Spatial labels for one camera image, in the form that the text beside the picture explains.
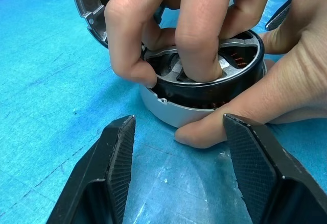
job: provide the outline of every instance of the hand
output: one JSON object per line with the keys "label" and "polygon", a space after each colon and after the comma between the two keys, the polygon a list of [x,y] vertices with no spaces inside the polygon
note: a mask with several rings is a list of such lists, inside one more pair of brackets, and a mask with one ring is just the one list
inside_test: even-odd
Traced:
{"label": "hand", "polygon": [[[160,29],[153,14],[164,2],[180,8],[176,29]],[[185,74],[197,81],[218,78],[218,36],[229,38],[256,25],[267,0],[110,0],[105,8],[111,67],[120,77],[147,87],[156,84],[143,61],[141,42],[150,50],[176,45]]]}
{"label": "hand", "polygon": [[327,117],[327,0],[293,0],[278,29],[262,36],[266,53],[285,54],[231,102],[176,132],[176,140],[210,147],[226,140],[224,113],[260,123]]}

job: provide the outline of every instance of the black plastic part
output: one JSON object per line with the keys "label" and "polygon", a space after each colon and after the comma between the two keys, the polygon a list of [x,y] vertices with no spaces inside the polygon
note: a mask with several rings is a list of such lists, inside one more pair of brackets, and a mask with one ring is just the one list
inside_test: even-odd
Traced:
{"label": "black plastic part", "polygon": [[327,223],[327,196],[265,126],[225,114],[230,155],[254,224]]}
{"label": "black plastic part", "polygon": [[271,31],[276,28],[278,28],[279,25],[282,24],[284,19],[286,18],[288,12],[291,8],[292,0],[286,1],[270,18],[270,20],[267,22],[265,28],[266,31]]}
{"label": "black plastic part", "polygon": [[[166,98],[170,102],[191,108],[217,108],[231,101],[244,90],[255,84],[263,76],[262,65],[264,46],[261,38],[255,32],[249,32],[253,33],[260,43],[258,57],[253,60],[254,56],[251,56],[251,60],[253,60],[254,63],[252,68],[249,68],[231,79],[202,84],[176,84],[158,78],[156,86],[152,89],[153,92],[156,93],[159,98]],[[219,50],[218,53],[224,56],[227,61],[229,60],[226,57],[228,53],[223,53],[223,50]]]}
{"label": "black plastic part", "polygon": [[74,167],[47,224],[123,222],[131,180],[135,117],[111,122]]}

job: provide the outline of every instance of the blue surface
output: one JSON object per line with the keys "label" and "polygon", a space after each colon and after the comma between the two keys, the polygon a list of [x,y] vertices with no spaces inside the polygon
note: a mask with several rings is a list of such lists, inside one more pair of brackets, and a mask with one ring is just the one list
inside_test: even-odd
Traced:
{"label": "blue surface", "polygon": [[[285,1],[269,0],[254,29]],[[138,86],[114,75],[74,0],[0,0],[0,10],[0,223],[45,223],[75,163],[128,114],[137,127],[124,223],[250,223],[226,145],[174,142]],[[163,25],[176,18],[166,11]],[[327,120],[271,128],[327,192]]]}

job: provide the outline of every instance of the blue work mat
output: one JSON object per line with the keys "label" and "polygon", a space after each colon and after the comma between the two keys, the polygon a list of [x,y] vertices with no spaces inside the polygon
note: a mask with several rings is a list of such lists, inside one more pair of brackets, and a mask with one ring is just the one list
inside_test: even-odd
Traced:
{"label": "blue work mat", "polygon": [[[264,24],[286,0],[269,0]],[[164,13],[175,26],[177,11]],[[196,150],[118,78],[74,0],[0,0],[0,223],[45,223],[103,128],[136,115],[124,223],[251,223],[228,148]],[[271,126],[327,192],[327,120]]]}

